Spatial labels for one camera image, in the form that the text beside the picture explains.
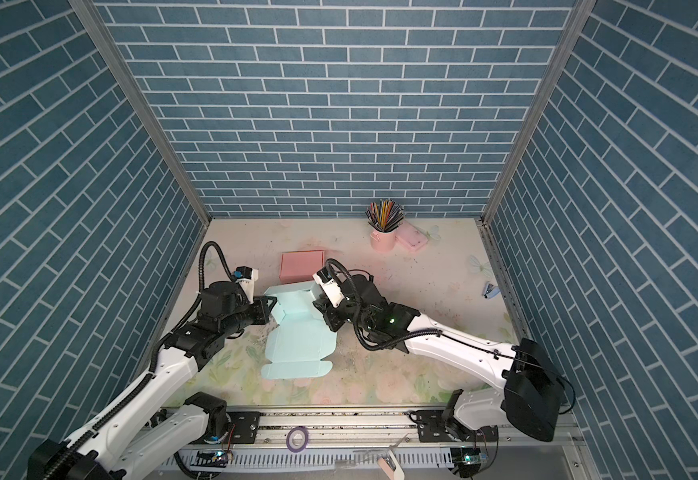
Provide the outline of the light blue paper box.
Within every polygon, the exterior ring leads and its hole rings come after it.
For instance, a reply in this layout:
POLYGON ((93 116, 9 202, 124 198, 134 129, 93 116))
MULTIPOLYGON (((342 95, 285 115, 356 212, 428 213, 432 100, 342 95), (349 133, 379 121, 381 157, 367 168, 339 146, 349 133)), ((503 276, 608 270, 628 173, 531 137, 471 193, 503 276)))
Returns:
POLYGON ((318 378, 332 370, 327 357, 335 352, 337 334, 313 305, 321 292, 314 281, 266 290, 265 295, 277 302, 271 311, 276 327, 267 336, 267 363, 261 369, 264 379, 318 378))

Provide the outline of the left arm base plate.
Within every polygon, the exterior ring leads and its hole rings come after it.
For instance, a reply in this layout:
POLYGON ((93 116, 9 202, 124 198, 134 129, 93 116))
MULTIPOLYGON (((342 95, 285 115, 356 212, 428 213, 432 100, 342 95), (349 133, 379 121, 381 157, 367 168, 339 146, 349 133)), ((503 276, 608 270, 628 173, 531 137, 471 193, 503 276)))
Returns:
POLYGON ((258 411, 232 411, 210 416, 205 432, 191 445, 221 446, 253 444, 256 441, 261 413, 258 411))

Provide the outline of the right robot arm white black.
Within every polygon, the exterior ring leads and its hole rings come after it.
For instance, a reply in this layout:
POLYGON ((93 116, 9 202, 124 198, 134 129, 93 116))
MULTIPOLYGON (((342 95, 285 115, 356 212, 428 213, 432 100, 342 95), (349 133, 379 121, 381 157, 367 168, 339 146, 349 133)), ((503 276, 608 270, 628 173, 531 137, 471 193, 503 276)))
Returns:
POLYGON ((529 338, 517 345, 499 343, 447 327, 418 309, 388 301, 371 274, 353 274, 333 258, 313 278, 322 291, 314 306, 332 331, 349 324, 368 351, 397 349, 427 357, 487 384, 480 391, 455 390, 438 419, 419 417, 416 424, 467 440, 508 422, 534 440, 553 440, 570 384, 540 344, 529 338))

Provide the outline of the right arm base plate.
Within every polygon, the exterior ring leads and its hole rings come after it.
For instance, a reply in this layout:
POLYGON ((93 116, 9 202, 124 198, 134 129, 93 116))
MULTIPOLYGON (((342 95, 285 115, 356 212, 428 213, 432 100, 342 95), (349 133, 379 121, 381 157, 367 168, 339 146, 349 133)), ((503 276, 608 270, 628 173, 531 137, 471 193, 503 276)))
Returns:
POLYGON ((415 410, 407 413, 417 428, 422 443, 495 442, 499 439, 496 426, 471 429, 455 419, 451 411, 443 409, 415 410))

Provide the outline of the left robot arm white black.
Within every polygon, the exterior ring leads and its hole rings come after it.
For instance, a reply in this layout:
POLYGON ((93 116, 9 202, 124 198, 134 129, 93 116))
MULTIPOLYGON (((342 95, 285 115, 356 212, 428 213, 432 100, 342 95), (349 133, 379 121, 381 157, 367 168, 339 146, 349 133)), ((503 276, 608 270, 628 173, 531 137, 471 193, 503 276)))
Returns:
POLYGON ((254 293, 256 269, 231 270, 208 283, 208 251, 223 252, 215 241, 199 254, 199 291, 189 310, 152 350, 146 370, 100 413, 61 442, 44 441, 28 461, 30 479, 143 479, 168 457, 193 442, 223 445, 233 425, 225 400, 199 392, 178 411, 146 427, 164 403, 193 379, 230 339, 249 326, 268 323, 277 300, 254 293))

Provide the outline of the pink paper box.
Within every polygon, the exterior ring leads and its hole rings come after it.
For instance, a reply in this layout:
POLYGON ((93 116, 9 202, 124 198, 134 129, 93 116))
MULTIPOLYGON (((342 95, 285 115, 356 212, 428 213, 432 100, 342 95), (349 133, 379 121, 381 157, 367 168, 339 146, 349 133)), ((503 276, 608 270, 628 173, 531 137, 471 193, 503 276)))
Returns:
POLYGON ((291 251, 281 255, 279 279, 282 284, 311 281, 324 267, 325 251, 291 251))

